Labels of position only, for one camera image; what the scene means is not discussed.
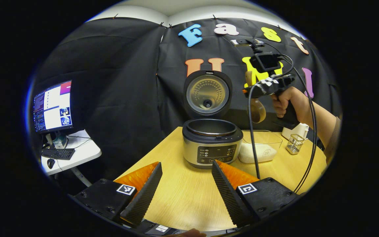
monitor screen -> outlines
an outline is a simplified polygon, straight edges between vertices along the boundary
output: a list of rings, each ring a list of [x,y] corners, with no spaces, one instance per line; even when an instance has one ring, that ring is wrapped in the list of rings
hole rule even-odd
[[[51,132],[72,128],[69,104],[71,81],[51,86],[35,96],[33,121],[36,132]]]

metal mesh holder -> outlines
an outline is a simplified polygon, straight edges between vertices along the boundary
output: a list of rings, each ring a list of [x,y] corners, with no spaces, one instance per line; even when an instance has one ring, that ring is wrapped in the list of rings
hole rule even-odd
[[[286,145],[286,150],[292,154],[298,154],[304,144],[305,138],[299,136],[298,134],[291,134],[291,137]]]

white ceiling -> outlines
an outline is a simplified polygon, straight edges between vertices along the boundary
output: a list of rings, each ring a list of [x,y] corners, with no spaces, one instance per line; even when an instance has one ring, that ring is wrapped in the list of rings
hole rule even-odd
[[[257,11],[264,8],[245,0],[126,0],[115,6],[140,6],[171,16],[187,9],[204,6],[238,6]]]

inner lid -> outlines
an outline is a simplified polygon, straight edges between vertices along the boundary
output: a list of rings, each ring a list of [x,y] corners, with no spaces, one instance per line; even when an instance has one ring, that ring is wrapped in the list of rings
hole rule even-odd
[[[236,126],[225,120],[202,118],[189,122],[188,130],[203,136],[218,137],[234,133],[236,131]]]
[[[229,99],[226,82],[213,74],[204,74],[187,87],[186,97],[190,107],[199,114],[212,114],[221,110]]]

white desk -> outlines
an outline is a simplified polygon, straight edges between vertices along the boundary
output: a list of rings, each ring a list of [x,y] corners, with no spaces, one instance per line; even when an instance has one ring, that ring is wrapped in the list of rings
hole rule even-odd
[[[84,137],[84,138],[73,138],[70,136]],[[75,148],[75,152],[72,155],[70,160],[56,160],[54,166],[50,169],[48,167],[48,159],[46,157],[41,156],[40,160],[42,163],[42,169],[47,175],[56,174],[61,171],[66,171],[67,169],[74,168],[72,171],[74,174],[81,180],[79,177],[82,174],[78,174],[78,169],[75,168],[78,165],[89,162],[93,159],[101,156],[102,152],[100,148],[94,143],[93,140],[89,140],[89,135],[86,130],[78,131],[76,133],[70,134],[67,136],[68,144],[65,148]]]

